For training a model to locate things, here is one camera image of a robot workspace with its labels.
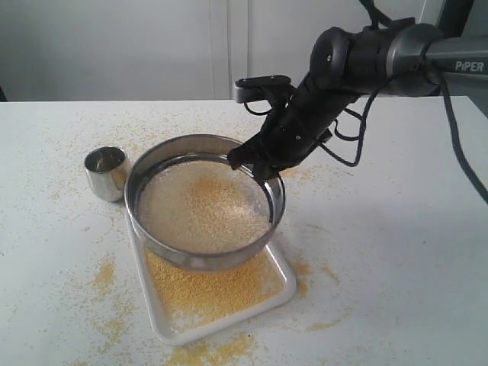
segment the cabinet door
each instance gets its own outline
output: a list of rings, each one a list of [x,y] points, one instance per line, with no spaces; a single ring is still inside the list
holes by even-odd
[[[2,2],[0,85],[12,101],[228,98],[225,10],[214,0]]]
[[[232,6],[242,7],[242,4],[236,3],[237,0],[230,0],[231,35],[238,31],[234,29],[236,24],[232,15],[236,11],[232,10]],[[413,16],[417,20],[435,24],[443,0],[377,0],[375,4],[391,18]],[[295,85],[307,73],[310,52],[323,31],[341,27],[346,31],[358,32],[370,23],[368,13],[358,0],[249,0],[246,10],[249,19],[249,39],[246,43],[248,75],[285,74],[292,78]],[[231,53],[242,53],[242,48],[232,44],[230,49]],[[231,69],[234,59],[231,54]]]

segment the grain pile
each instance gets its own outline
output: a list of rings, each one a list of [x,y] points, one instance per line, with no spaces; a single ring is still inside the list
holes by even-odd
[[[155,238],[189,252],[228,252],[270,226],[268,200],[255,181],[218,162],[171,166],[144,188],[142,225]]]
[[[146,263],[176,332],[252,307],[276,295],[283,287],[264,252],[239,267],[208,274],[175,268],[148,249]]]

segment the plastic tray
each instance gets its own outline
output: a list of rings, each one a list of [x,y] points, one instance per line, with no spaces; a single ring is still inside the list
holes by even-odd
[[[297,278],[295,273],[281,254],[270,242],[264,247],[266,255],[271,259],[270,263],[275,266],[276,272],[282,281],[282,290],[278,294],[267,298],[265,301],[258,303],[238,313],[219,318],[212,323],[205,324],[196,328],[187,329],[182,332],[176,332],[171,328],[163,304],[159,300],[156,289],[154,288],[151,277],[146,269],[146,256],[144,255],[144,243],[140,241],[135,233],[130,217],[126,213],[127,228],[129,231],[130,242],[136,258],[137,271],[139,279],[143,286],[143,293],[146,299],[147,311],[154,333],[168,345],[184,345],[201,339],[214,332],[218,332],[228,326],[239,323],[245,319],[256,316],[267,310],[273,309],[286,303],[291,299],[297,290]]]

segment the robotic arm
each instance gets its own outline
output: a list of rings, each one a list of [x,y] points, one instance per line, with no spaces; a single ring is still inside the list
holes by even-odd
[[[363,95],[430,95],[441,84],[440,75],[453,82],[488,82],[487,44],[486,37],[443,39],[438,28],[413,18],[358,34],[330,28],[315,43],[310,70],[297,88],[283,75],[236,82],[236,102],[250,111],[247,103],[267,100],[271,109],[261,130],[230,151],[229,164],[252,165],[257,180],[270,179],[323,146],[332,137],[332,122]],[[361,144],[348,164],[356,166],[362,140],[349,139]]]

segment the metal sieve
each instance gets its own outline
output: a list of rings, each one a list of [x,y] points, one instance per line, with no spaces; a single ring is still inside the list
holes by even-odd
[[[154,146],[133,165],[125,185],[125,204],[133,227],[150,250],[175,267],[190,271],[222,271],[240,265],[263,249],[280,223],[284,213],[285,193],[283,181],[277,177],[264,183],[255,181],[268,200],[270,227],[264,235],[242,248],[218,253],[187,252],[175,248],[171,243],[157,240],[142,225],[138,212],[140,195],[157,173],[174,164],[195,160],[227,164],[227,153],[239,145],[241,142],[223,136],[180,136]],[[241,170],[252,177],[250,166],[243,166]]]

